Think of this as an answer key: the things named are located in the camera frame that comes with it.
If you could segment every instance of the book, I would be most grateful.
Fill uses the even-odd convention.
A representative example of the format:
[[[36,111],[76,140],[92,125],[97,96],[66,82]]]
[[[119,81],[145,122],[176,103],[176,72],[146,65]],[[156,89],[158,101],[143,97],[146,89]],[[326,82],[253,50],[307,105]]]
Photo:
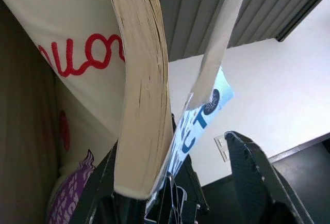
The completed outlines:
[[[112,0],[126,58],[116,192],[150,196],[173,137],[168,55],[159,0]]]
[[[111,1],[126,59],[114,190],[147,199],[162,187],[167,172],[177,174],[205,127],[233,96],[220,65],[243,0],[225,1],[174,137],[159,0]]]

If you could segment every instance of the fabric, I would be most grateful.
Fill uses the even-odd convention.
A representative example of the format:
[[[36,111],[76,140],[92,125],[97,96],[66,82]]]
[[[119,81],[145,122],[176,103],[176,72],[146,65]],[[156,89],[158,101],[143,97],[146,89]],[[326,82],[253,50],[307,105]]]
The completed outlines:
[[[0,223],[44,223],[57,129],[54,75],[0,0]]]
[[[4,2],[60,80],[108,130],[113,146],[122,114],[125,63],[111,0]]]
[[[60,174],[63,181],[66,176],[75,171],[88,151],[93,154],[93,164],[98,165],[110,151],[117,140],[68,90],[59,80],[56,80],[57,118],[60,135]]]
[[[84,191],[89,176],[95,169],[94,157],[88,150],[86,158],[79,163],[79,167],[69,175],[58,188],[51,199],[47,211],[47,223],[69,223],[76,209],[77,203]]]

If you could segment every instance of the blue and white paper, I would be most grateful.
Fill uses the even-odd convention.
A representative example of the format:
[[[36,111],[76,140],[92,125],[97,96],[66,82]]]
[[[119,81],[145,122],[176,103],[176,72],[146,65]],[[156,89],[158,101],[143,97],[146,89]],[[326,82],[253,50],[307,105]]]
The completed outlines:
[[[214,82],[212,102],[192,110],[187,109],[188,103],[185,105],[173,137],[173,147],[167,169],[169,173],[177,175],[189,151],[203,134],[204,129],[233,95],[222,68],[220,68]]]

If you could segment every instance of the wall outlet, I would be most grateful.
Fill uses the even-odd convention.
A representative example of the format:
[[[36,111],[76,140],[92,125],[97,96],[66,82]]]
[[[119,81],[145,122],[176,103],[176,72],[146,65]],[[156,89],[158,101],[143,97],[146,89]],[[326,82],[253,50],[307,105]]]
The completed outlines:
[[[221,156],[223,158],[224,162],[227,162],[230,160],[229,158],[229,150],[228,150],[228,145],[227,145],[227,141],[224,137],[224,135],[220,135],[214,138],[217,147],[221,153]]]

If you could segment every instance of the white wall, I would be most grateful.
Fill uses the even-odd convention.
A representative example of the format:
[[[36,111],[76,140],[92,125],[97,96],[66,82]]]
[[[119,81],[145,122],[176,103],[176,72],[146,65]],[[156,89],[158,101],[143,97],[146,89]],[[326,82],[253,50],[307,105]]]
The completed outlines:
[[[202,57],[170,63],[178,120]],[[323,0],[282,43],[275,39],[226,51],[223,71],[235,96],[191,151],[202,185],[231,174],[214,137],[235,130],[268,157],[330,132],[330,0]]]

